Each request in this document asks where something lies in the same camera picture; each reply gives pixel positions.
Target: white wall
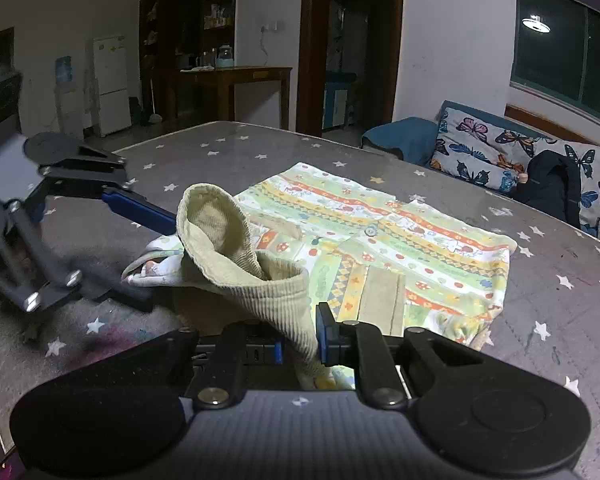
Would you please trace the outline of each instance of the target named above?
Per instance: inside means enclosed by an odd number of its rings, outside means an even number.
[[[600,144],[600,124],[553,102],[552,98],[510,87],[509,104],[560,124],[560,126]]]
[[[138,1],[0,0],[0,30],[14,27],[14,66],[23,73],[20,121],[24,134],[58,130],[55,60],[72,57],[74,79],[82,91],[86,44],[94,37],[126,36],[129,95],[140,95]],[[78,106],[83,105],[79,98]]]
[[[404,0],[394,120],[445,99],[503,115],[515,31],[516,0]]]
[[[289,129],[296,129],[298,52],[302,0],[237,0],[235,17],[236,65],[262,65],[266,56],[260,49],[260,27],[278,22],[277,32],[266,32],[264,45],[268,66],[290,66]],[[237,121],[280,127],[280,85],[277,82],[250,83],[235,88]]]

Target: white refrigerator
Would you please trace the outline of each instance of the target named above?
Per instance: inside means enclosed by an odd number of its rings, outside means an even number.
[[[131,114],[126,89],[124,36],[93,40],[93,69],[99,134],[105,136],[128,128]]]

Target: power cord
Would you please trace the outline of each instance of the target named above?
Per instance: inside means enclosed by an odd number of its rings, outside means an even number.
[[[265,60],[264,60],[264,66],[267,65],[267,63],[269,62],[269,53],[267,52],[267,49],[264,48],[264,25],[262,27],[260,27],[260,50],[264,52],[264,55],[266,56]]]

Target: window frame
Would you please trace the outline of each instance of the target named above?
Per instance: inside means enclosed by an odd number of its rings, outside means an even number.
[[[585,9],[584,54],[582,56],[582,68],[580,70],[580,90],[578,92],[578,99],[577,100],[572,99],[564,94],[561,94],[560,92],[551,90],[550,88],[539,85],[537,83],[534,83],[533,81],[529,81],[528,79],[524,79],[524,78],[521,78],[516,75],[516,68],[518,66],[518,39],[520,37],[520,23],[521,23],[520,22],[520,20],[521,20],[520,0],[516,0],[516,38],[515,38],[515,42],[514,42],[514,55],[513,55],[513,64],[511,67],[511,79],[510,80],[520,86],[531,88],[535,92],[540,92],[542,94],[547,95],[548,97],[551,97],[555,100],[563,102],[566,105],[577,108],[578,110],[581,110],[584,113],[589,114],[590,116],[593,116],[594,118],[597,118],[598,120],[600,120],[600,113],[595,111],[593,108],[588,107],[586,104],[584,104],[582,102],[582,95],[584,93],[584,84],[585,84],[585,80],[586,80],[586,76],[587,76],[587,54],[589,51],[589,13],[591,11],[593,11],[593,12],[597,12],[598,14],[600,14],[600,12],[596,9],[592,9],[591,7],[587,6],[586,4],[583,4],[582,2],[580,2],[578,0],[571,0],[571,1],[583,6]]]

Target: bolt head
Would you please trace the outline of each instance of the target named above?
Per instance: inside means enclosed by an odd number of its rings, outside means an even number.
[[[33,312],[40,306],[40,295],[37,292],[31,294],[22,305],[26,312]]]
[[[222,388],[214,388],[212,386],[200,390],[200,393],[198,394],[198,400],[204,402],[205,404],[221,404],[228,398],[229,394],[226,392],[226,390],[223,390]]]
[[[74,272],[69,273],[66,277],[65,284],[66,286],[74,286],[82,279],[82,271],[74,270]]]
[[[373,398],[378,404],[382,404],[383,406],[395,406],[404,400],[405,395],[403,392],[399,392],[393,388],[378,388],[373,392]]]

